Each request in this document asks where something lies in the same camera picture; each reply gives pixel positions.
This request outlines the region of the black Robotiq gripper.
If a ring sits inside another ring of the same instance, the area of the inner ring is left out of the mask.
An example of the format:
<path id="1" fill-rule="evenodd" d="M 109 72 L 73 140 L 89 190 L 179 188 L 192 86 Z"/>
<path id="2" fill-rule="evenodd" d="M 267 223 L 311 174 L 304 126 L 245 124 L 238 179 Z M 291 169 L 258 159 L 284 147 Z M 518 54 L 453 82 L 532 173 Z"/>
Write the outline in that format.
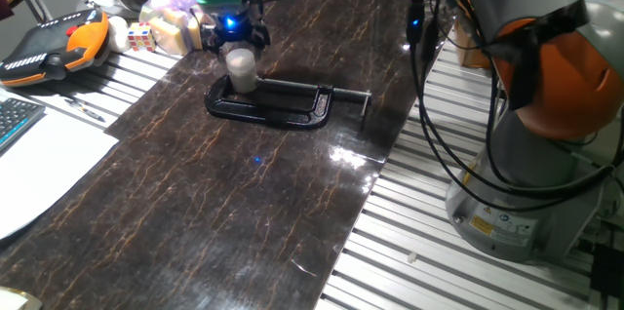
<path id="1" fill-rule="evenodd" d="M 258 7 L 203 6 L 202 12 L 212 21 L 203 23 L 200 28 L 204 51 L 218 53 L 222 44 L 234 42 L 247 42 L 258 50 L 264 50 L 271 43 L 262 10 Z"/>

